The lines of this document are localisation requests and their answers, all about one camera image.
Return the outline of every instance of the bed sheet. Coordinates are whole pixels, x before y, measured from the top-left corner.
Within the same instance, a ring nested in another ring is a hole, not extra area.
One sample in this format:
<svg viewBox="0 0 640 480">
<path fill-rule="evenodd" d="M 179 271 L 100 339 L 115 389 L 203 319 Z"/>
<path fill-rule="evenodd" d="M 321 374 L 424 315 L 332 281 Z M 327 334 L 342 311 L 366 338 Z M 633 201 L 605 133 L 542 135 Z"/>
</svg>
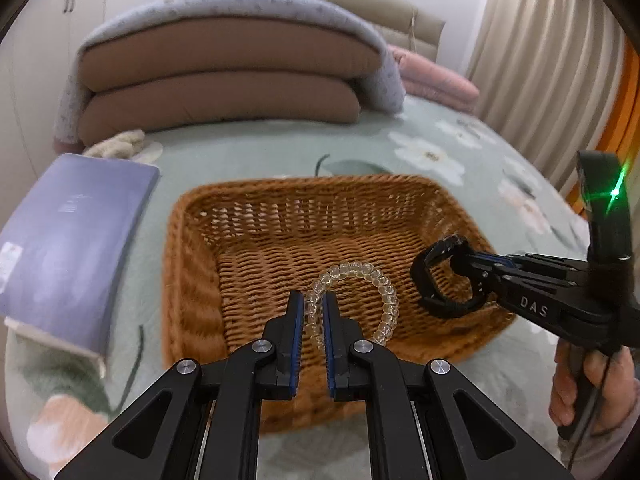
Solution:
<svg viewBox="0 0 640 480">
<path fill-rule="evenodd" d="M 178 197 L 211 182 L 331 174 L 423 174 L 447 187 L 497 253 L 583 258 L 586 222 L 510 145 L 478 119 L 408 96 L 396 116 L 363 112 L 349 126 L 251 121 L 150 136 L 163 147 L 158 185 L 137 228 L 116 295 L 108 373 L 10 333 L 6 398 L 28 471 L 51 478 L 163 372 L 161 262 Z M 459 365 L 529 432 L 557 452 L 546 413 L 557 338 L 518 319 Z M 369 478 L 366 421 L 357 416 L 260 438 L 260 479 Z"/>
</svg>

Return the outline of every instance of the human hand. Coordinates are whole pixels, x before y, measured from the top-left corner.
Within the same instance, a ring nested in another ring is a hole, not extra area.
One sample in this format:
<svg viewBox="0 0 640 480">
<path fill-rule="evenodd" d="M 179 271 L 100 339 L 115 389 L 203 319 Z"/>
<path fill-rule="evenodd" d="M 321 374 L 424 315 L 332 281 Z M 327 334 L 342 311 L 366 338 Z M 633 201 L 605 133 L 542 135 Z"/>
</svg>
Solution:
<svg viewBox="0 0 640 480">
<path fill-rule="evenodd" d="M 549 416 L 556 426 L 568 426 L 575 416 L 574 402 L 578 389 L 569 369 L 569 343 L 558 341 L 556 347 L 556 373 Z M 599 386 L 607 365 L 607 357 L 599 351 L 590 352 L 582 367 L 587 379 Z M 592 434 L 602 433 L 618 427 L 629 416 L 636 403 L 634 384 L 634 362 L 626 346 L 611 360 L 607 380 L 602 388 L 604 402 L 597 415 Z"/>
</svg>

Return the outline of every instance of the transparent coil hair tie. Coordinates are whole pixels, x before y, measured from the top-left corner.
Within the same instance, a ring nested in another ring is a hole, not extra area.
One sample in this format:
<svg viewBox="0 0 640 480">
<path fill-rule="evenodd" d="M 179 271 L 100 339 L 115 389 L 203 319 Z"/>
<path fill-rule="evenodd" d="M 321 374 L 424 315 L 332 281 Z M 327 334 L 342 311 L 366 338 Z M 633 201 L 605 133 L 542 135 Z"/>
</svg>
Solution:
<svg viewBox="0 0 640 480">
<path fill-rule="evenodd" d="M 311 284 L 311 290 L 305 292 L 305 333 L 311 338 L 313 345 L 324 352 L 324 336 L 320 325 L 322 296 L 334 283 L 345 278 L 363 278 L 378 288 L 383 303 L 382 321 L 369 339 L 385 346 L 398 326 L 398 295 L 391 280 L 368 262 L 340 262 L 320 273 L 318 279 Z"/>
</svg>

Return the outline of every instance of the sleeve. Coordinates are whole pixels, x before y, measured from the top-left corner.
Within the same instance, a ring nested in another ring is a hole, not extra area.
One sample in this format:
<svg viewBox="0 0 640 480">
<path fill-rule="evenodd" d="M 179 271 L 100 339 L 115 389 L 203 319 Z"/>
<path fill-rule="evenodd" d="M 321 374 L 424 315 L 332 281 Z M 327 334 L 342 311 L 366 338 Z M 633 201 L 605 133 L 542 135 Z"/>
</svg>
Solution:
<svg viewBox="0 0 640 480">
<path fill-rule="evenodd" d="M 640 381 L 636 380 L 636 403 L 622 424 L 606 433 L 585 436 L 582 440 L 571 470 L 576 480 L 596 480 L 599 478 L 611 478 L 613 480 L 617 478 L 617 476 L 611 475 L 609 466 L 620 452 L 632 430 L 634 430 L 639 415 Z M 561 451 L 562 463 L 567 466 L 574 446 L 560 439 L 558 447 Z"/>
</svg>

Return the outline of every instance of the orange curtain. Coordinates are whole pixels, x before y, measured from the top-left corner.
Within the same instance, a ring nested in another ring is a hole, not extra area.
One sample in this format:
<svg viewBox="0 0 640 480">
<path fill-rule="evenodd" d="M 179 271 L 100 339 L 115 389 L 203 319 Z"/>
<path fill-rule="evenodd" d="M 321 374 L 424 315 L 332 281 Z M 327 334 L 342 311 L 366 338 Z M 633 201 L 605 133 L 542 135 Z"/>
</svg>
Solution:
<svg viewBox="0 0 640 480">
<path fill-rule="evenodd" d="M 628 38 L 625 40 L 625 62 L 616 103 L 600 137 L 596 150 L 615 153 L 622 164 L 631 169 L 640 149 L 640 57 Z M 582 213 L 578 185 L 566 198 L 577 213 Z"/>
</svg>

